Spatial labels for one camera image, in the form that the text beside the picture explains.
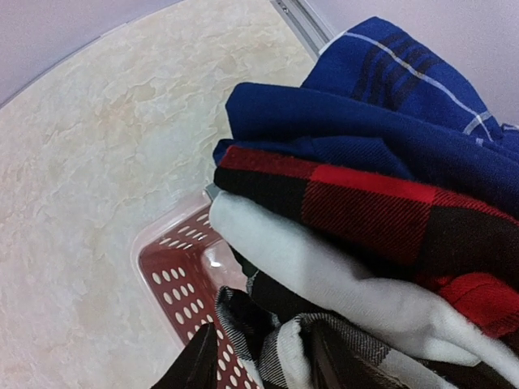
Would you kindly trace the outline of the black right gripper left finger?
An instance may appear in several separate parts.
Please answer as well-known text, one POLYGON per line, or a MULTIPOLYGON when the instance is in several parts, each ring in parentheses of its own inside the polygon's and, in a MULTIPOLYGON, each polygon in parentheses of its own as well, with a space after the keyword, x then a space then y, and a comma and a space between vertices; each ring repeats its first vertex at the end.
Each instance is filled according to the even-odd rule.
POLYGON ((216 389, 217 333, 204 324, 152 389, 216 389))

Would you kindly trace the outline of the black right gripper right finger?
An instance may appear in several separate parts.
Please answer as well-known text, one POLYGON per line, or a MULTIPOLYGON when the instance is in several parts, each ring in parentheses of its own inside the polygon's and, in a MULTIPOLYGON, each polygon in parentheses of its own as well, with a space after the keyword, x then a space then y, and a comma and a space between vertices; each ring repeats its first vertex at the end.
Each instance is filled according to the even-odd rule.
POLYGON ((405 385, 357 357, 339 333, 330 327, 312 328, 311 348, 311 381, 314 388, 405 388, 405 385))

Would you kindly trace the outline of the black white checked shirt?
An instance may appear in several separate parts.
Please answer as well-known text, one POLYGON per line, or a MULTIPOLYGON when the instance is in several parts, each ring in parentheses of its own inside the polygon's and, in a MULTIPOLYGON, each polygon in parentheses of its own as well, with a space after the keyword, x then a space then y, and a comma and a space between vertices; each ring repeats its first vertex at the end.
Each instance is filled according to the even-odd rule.
POLYGON ((423 363, 397 351, 338 314, 321 310, 267 276, 255 281, 270 286, 269 308, 239 289, 223 286, 216 313, 238 359, 265 388, 314 388, 311 381, 311 330, 327 326, 346 346, 380 373, 405 388, 450 388, 452 384, 423 363))

